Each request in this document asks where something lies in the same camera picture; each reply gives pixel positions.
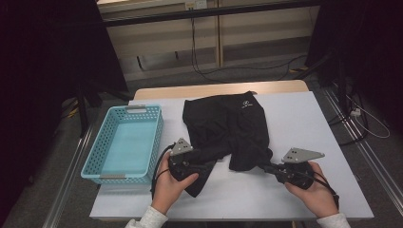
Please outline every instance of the metal rail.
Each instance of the metal rail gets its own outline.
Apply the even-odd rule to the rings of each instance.
[[[145,24],[162,21],[174,21],[190,18],[208,17],[238,14],[246,12],[258,12],[268,10],[286,10],[294,8],[305,8],[320,6],[323,4],[340,3],[336,0],[289,0],[274,3],[255,4],[247,6],[234,6],[234,7],[222,7],[222,8],[210,8],[210,9],[197,9],[197,10],[184,10],[168,13],[160,13],[146,16],[135,17],[121,17],[113,19],[105,19],[103,22],[89,22],[82,24],[66,24],[64,28],[87,28],[87,27],[119,27],[135,24]]]

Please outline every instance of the plastic basket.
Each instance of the plastic basket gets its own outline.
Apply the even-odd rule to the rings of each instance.
[[[81,172],[96,183],[151,183],[163,131],[159,105],[111,107]]]

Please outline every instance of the black garment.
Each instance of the black garment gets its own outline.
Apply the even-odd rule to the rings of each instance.
[[[260,163],[270,163],[273,157],[264,109],[250,91],[185,101],[182,117],[192,146],[201,151],[193,163],[232,154],[229,168],[248,171]],[[205,182],[195,182],[199,192]]]

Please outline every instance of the black controller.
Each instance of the black controller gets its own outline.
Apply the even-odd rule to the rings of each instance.
[[[207,182],[216,161],[200,162],[201,151],[194,149],[184,139],[179,139],[169,153],[169,172],[177,181],[182,181],[194,173],[199,174],[196,181],[185,189],[195,198]]]
[[[314,182],[314,170],[307,161],[324,157],[323,153],[315,151],[291,148],[283,157],[284,163],[264,164],[259,167],[265,173],[276,176],[278,182],[289,182],[302,189],[308,189]]]
[[[264,172],[276,176],[280,183],[289,182],[302,189],[308,189],[314,180],[314,170],[307,162],[270,164],[262,167]]]

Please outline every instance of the white table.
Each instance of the white table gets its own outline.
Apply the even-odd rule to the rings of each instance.
[[[340,211],[348,219],[374,215],[359,188],[312,92],[256,95],[265,109],[272,162],[279,163],[291,148],[325,153],[317,160],[340,195]],[[160,104],[163,135],[160,151],[179,137],[189,141],[182,121],[184,98],[138,100],[134,104]],[[249,172],[228,169],[230,157],[214,167],[201,193],[194,199],[183,193],[168,212],[170,220],[305,220],[315,216],[288,193],[276,177],[255,168]],[[90,216],[95,219],[140,218],[151,203],[149,186],[103,185]]]

